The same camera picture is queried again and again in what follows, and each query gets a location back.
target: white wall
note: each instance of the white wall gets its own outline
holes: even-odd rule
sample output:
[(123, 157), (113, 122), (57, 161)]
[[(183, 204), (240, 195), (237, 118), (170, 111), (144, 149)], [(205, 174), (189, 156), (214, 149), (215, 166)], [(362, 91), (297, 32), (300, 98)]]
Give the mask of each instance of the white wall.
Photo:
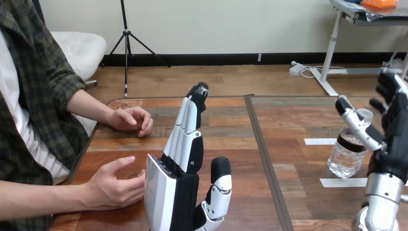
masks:
[[(40, 2), (51, 31), (99, 34), (106, 53), (122, 35), (120, 0)], [(328, 0), (125, 0), (125, 7), (129, 30), (160, 54), (326, 52), (335, 21)], [(393, 51), (406, 28), (343, 21), (336, 52)], [(133, 53), (149, 53), (130, 43)], [(115, 53), (124, 53), (124, 41)]]

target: person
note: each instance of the person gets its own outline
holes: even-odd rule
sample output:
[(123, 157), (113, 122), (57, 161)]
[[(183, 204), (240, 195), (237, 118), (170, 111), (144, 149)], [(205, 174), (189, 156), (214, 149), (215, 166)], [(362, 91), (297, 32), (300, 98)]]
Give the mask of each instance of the person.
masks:
[(41, 231), (53, 214), (122, 208), (144, 193), (145, 171), (117, 180), (119, 158), (81, 185), (65, 185), (89, 139), (73, 114), (145, 136), (140, 107), (112, 110), (86, 91), (31, 0), (0, 0), (0, 230)]

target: white desk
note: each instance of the white desk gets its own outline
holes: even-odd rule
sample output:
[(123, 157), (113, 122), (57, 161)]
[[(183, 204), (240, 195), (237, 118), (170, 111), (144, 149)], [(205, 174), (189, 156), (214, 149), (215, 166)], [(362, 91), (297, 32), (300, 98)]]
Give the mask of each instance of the white desk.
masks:
[[(328, 74), (379, 74), (381, 71), (381, 68), (329, 69), (342, 19), (356, 26), (408, 26), (408, 17), (383, 17), (369, 22), (364, 8), (344, 0), (329, 1), (333, 5), (333, 11), (337, 13), (336, 23), (334, 24), (333, 34), (330, 38), (329, 48), (327, 49), (326, 59), (321, 73), (316, 68), (311, 68), (310, 72), (328, 95), (338, 96), (339, 94), (326, 80)], [(408, 54), (405, 58), (405, 62), (408, 62)]]

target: white chair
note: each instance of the white chair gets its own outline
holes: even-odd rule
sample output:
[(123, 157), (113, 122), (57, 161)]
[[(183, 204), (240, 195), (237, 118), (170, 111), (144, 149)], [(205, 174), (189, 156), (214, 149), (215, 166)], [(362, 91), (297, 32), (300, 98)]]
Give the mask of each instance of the white chair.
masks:
[[(60, 45), (69, 64), (84, 81), (88, 80), (98, 68), (106, 51), (106, 41), (99, 35), (82, 32), (51, 32)], [(85, 82), (86, 85), (97, 84), (96, 80)], [(96, 121), (74, 115), (84, 126), (88, 136), (91, 135)]]

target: orange box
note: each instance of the orange box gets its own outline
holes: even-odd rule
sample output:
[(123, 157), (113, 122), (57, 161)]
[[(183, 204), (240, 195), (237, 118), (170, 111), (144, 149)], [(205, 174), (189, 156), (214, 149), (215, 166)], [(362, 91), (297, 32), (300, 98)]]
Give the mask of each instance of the orange box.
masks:
[(363, 4), (377, 8), (388, 8), (397, 7), (399, 0), (363, 0)]

